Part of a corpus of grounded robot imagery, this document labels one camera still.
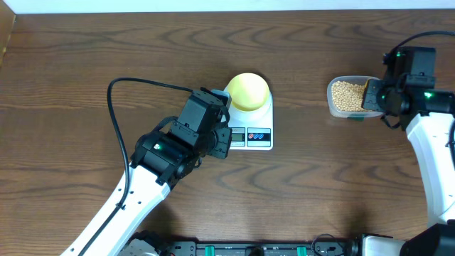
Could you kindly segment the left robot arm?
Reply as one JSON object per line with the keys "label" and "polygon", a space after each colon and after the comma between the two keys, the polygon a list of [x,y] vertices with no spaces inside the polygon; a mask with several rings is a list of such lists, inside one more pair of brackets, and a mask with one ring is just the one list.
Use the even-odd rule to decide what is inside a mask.
{"label": "left robot arm", "polygon": [[228,92],[195,90],[180,117],[164,120],[170,126],[167,133],[156,127],[140,137],[118,187],[64,255],[118,255],[145,217],[204,156],[225,159],[232,139],[230,102]]}

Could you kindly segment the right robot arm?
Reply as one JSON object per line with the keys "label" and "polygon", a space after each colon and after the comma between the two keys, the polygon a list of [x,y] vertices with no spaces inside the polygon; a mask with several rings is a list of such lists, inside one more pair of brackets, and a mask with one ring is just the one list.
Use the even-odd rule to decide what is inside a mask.
{"label": "right robot arm", "polygon": [[404,241],[363,234],[345,255],[454,254],[454,93],[435,88],[435,48],[397,46],[385,54],[386,73],[369,80],[362,107],[397,117],[417,157],[427,202],[427,229]]}

